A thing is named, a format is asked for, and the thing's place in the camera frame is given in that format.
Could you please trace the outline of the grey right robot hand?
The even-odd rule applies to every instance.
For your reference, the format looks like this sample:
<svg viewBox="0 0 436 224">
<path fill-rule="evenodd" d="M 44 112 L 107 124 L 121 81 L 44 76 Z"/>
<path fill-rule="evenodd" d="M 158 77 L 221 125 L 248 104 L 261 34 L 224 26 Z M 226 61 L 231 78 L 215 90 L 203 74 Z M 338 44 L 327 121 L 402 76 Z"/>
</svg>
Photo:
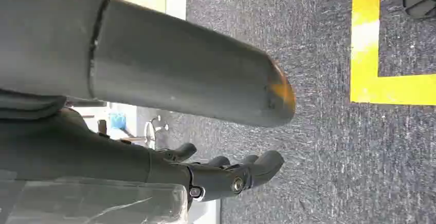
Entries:
<svg viewBox="0 0 436 224">
<path fill-rule="evenodd" d="M 252 126 L 288 123 L 293 90 L 263 51 L 123 0 L 1 0 L 1 206 L 27 181 L 173 183 L 189 200 L 269 182 L 276 151 L 187 163 L 192 144 L 153 151 L 90 131 L 68 98 L 151 107 Z"/>
</svg>

